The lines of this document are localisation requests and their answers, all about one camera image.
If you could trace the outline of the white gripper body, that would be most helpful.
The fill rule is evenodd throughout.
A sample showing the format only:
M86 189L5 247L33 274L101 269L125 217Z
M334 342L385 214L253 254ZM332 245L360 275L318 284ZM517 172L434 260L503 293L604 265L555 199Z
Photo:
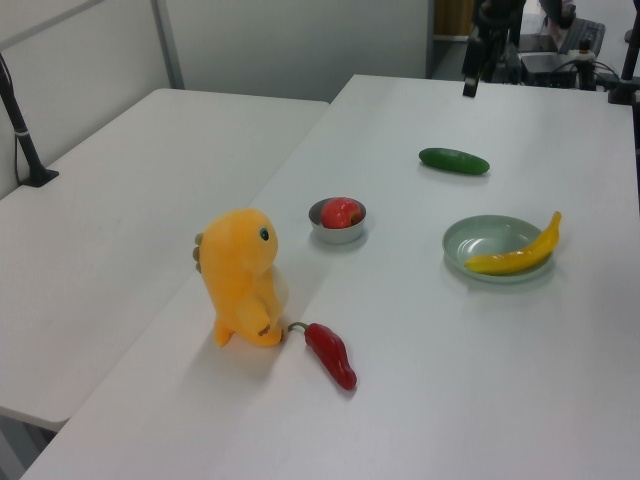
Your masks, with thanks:
M472 31L468 42L488 42L495 33L518 44L521 35L523 2L518 0L474 0Z

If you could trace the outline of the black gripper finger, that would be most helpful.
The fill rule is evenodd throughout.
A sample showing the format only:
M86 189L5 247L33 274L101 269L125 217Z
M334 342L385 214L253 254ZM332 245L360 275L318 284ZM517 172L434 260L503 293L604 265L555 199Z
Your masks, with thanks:
M492 81L500 56L501 34L497 31L486 32L480 40L483 47L480 79Z
M464 76L463 95L475 97L483 66L483 42L469 41L462 65Z

